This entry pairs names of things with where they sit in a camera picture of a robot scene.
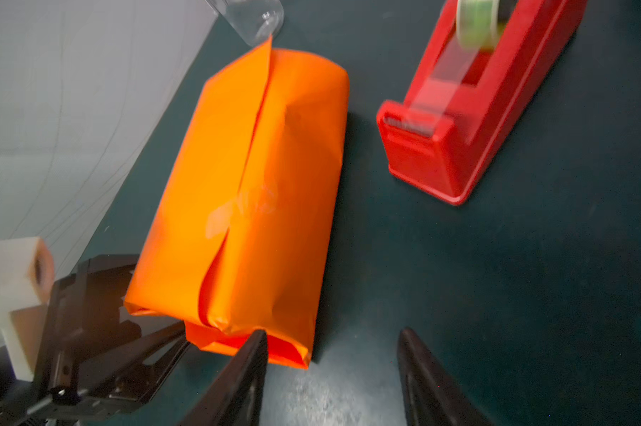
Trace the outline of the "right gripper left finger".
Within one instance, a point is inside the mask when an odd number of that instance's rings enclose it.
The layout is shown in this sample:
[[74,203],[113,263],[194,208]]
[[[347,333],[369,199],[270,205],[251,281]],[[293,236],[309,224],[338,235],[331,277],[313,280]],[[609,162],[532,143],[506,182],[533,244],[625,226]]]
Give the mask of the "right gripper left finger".
[[180,424],[258,425],[267,363],[267,333],[257,330]]

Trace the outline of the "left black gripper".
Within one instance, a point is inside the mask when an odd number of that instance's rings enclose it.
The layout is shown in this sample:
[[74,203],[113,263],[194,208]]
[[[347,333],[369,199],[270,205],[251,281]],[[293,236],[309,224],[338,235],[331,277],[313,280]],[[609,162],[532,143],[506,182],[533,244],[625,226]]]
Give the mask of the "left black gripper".
[[[32,389],[48,394],[49,415],[128,414],[153,399],[188,348],[181,322],[141,337],[120,319],[137,255],[82,261],[57,280]],[[54,383],[58,360],[58,383]]]

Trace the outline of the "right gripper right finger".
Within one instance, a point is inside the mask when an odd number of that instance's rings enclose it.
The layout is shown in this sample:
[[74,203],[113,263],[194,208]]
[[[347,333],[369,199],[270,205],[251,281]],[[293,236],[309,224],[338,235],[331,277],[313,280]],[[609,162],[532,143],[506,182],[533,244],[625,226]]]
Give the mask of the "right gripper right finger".
[[408,425],[492,425],[412,328],[400,331],[397,359]]

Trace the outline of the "orange wrapping paper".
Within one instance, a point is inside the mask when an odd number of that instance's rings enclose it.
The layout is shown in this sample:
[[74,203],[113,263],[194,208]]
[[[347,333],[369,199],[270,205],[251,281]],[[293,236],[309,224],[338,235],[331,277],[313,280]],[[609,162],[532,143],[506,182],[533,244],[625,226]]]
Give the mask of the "orange wrapping paper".
[[260,44],[204,85],[125,295],[203,351],[262,330],[270,362],[313,356],[343,167],[350,79]]

